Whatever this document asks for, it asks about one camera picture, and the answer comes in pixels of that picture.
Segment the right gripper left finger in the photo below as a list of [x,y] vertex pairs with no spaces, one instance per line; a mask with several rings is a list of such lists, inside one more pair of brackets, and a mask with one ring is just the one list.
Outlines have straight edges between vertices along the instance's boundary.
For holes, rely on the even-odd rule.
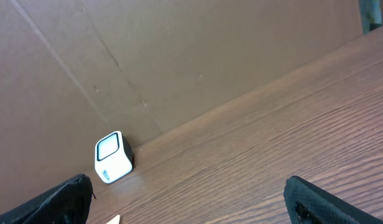
[[78,174],[37,197],[0,215],[0,224],[85,224],[93,186]]

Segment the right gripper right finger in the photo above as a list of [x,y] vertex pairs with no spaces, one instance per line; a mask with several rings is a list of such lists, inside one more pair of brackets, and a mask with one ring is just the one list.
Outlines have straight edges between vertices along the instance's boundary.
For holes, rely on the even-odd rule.
[[383,224],[383,220],[296,175],[286,180],[284,200],[292,224]]

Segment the beige snack pouch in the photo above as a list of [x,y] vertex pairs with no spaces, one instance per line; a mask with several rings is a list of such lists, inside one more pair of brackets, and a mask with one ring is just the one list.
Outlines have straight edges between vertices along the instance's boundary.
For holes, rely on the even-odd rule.
[[121,216],[120,216],[120,215],[116,215],[114,218],[112,218],[112,219],[111,219],[109,222],[107,222],[106,224],[119,224],[120,219],[121,219]]

